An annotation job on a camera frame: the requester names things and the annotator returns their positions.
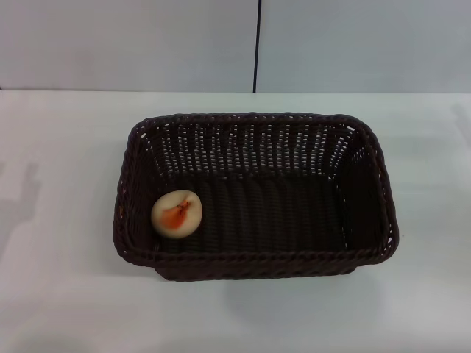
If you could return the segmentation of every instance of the white wall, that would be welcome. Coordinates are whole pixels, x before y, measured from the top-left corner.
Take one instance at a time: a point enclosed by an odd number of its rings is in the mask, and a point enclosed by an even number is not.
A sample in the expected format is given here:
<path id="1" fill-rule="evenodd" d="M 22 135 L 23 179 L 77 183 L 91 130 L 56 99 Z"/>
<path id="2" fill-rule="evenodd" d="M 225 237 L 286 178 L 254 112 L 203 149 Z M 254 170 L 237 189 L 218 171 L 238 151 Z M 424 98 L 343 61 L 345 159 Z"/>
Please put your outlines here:
<path id="1" fill-rule="evenodd" d="M 251 92 L 256 0 L 0 0 L 0 86 Z"/>
<path id="2" fill-rule="evenodd" d="M 471 93 L 470 0 L 263 0 L 259 92 Z"/>

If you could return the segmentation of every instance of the wicker basket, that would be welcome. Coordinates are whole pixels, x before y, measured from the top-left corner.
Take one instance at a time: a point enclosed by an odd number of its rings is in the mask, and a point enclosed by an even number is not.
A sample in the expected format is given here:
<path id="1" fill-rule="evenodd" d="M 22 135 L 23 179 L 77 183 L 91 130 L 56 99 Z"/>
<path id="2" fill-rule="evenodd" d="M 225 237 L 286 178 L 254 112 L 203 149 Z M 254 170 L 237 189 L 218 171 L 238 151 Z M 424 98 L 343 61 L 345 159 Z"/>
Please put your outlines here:
<path id="1" fill-rule="evenodd" d="M 182 240 L 157 234 L 155 201 L 199 195 Z M 118 253 L 170 280 L 350 273 L 399 242 L 383 152 L 345 115 L 217 113 L 146 119 L 130 133 L 118 184 Z"/>

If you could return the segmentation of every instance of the basket rim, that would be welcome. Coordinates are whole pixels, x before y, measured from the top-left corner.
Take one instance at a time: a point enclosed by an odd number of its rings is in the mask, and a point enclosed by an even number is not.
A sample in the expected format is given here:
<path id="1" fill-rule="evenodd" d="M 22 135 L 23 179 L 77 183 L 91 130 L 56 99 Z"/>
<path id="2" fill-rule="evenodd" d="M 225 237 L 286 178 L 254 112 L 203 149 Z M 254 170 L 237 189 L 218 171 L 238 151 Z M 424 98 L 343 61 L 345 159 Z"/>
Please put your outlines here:
<path id="1" fill-rule="evenodd" d="M 340 252 L 324 251 L 299 251 L 299 252 L 219 252 L 219 253 L 179 253 L 171 254 L 136 248 L 130 241 L 130 234 L 123 223 L 126 220 L 120 217 L 120 199 L 125 199 L 122 190 L 132 179 L 132 166 L 138 154 L 138 136 L 154 126 L 165 126 L 169 124 L 346 124 L 358 129 L 363 142 L 372 158 L 373 166 L 378 171 L 374 175 L 375 184 L 380 197 L 381 216 L 385 224 L 389 225 L 383 231 L 383 242 L 368 249 L 346 250 Z M 118 239 L 118 234 L 125 241 Z M 192 113 L 173 114 L 161 117 L 147 118 L 137 123 L 131 130 L 128 138 L 127 148 L 124 153 L 124 162 L 121 168 L 121 176 L 118 182 L 118 195 L 115 204 L 115 217 L 113 220 L 113 242 L 119 255 L 126 261 L 135 265 L 149 267 L 180 267 L 187 265 L 198 265 L 203 263 L 265 263 L 270 262 L 292 262 L 302 263 L 345 263 L 353 265 L 366 265 L 381 263 L 390 258 L 399 243 L 399 230 L 392 199 L 391 185 L 386 170 L 383 151 L 379 145 L 376 135 L 363 121 L 350 115 L 335 114 L 322 115 L 313 113 Z"/>

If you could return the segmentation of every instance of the white table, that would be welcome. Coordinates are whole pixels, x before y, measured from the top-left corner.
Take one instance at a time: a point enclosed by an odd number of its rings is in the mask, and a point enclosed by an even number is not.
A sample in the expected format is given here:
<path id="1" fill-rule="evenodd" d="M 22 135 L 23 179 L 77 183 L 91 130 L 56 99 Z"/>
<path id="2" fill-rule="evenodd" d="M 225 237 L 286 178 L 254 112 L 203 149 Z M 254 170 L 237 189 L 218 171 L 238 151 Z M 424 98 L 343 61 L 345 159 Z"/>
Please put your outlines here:
<path id="1" fill-rule="evenodd" d="M 377 134 L 396 254 L 343 277 L 164 282 L 113 205 L 149 116 L 346 113 Z M 471 95 L 0 92 L 0 352 L 469 352 Z"/>

